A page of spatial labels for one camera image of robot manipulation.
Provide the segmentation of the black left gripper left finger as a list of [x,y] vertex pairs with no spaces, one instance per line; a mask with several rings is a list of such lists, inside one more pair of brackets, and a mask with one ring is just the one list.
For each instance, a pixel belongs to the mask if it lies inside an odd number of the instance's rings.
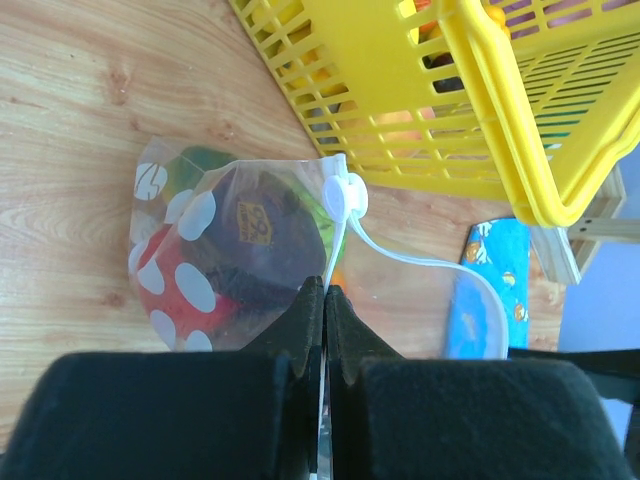
[[84,352],[37,382],[5,479],[307,479],[317,470],[324,291],[238,351]]

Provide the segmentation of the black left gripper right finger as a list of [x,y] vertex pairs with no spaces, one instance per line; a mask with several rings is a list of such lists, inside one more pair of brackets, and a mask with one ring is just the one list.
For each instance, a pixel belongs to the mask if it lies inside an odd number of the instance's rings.
[[626,479],[590,378],[537,359],[402,357],[325,300],[336,479]]

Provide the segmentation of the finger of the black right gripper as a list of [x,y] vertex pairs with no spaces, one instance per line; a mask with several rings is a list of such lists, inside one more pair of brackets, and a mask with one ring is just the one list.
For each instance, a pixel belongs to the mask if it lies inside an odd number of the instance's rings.
[[509,348],[510,359],[565,361],[581,369],[605,399],[639,399],[639,350],[550,352]]

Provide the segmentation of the red apple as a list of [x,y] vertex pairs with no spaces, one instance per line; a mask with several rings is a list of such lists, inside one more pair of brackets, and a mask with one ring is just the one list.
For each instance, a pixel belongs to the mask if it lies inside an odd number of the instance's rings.
[[175,270],[184,262],[179,243],[170,240],[167,246],[161,246],[170,230],[169,225],[163,226],[131,254],[138,253],[133,275],[152,327],[171,350],[176,350],[192,333],[210,334],[226,325],[238,305],[215,293],[214,309],[202,312],[182,295],[175,280]]

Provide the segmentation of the clear polka dot zip bag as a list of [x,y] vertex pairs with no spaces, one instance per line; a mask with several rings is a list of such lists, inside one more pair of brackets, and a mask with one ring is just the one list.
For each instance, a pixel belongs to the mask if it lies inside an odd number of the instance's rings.
[[137,161],[128,259],[152,328],[173,351],[238,350],[317,277],[405,357],[505,358],[496,288],[366,231],[369,199],[341,154],[251,160],[153,138]]

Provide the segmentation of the dark purple mangosteen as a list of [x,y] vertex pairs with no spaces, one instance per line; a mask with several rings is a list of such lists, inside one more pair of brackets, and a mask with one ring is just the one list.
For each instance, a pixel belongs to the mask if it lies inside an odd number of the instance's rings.
[[215,185],[212,222],[184,240],[183,259],[239,304],[285,304],[324,273],[326,247],[300,195],[267,171],[232,169]]

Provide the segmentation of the green mango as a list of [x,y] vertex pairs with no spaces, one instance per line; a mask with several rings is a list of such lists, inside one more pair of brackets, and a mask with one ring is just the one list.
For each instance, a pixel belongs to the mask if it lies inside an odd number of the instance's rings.
[[162,197],[169,202],[185,190],[193,190],[207,171],[226,166],[237,159],[231,153],[205,146],[190,146],[165,164],[167,182]]

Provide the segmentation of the orange persimmon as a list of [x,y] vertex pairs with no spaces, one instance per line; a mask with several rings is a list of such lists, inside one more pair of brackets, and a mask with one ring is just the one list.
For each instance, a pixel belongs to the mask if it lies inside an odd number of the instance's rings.
[[346,276],[342,269],[336,268],[332,274],[330,284],[332,286],[338,286],[344,294],[348,293],[348,284]]

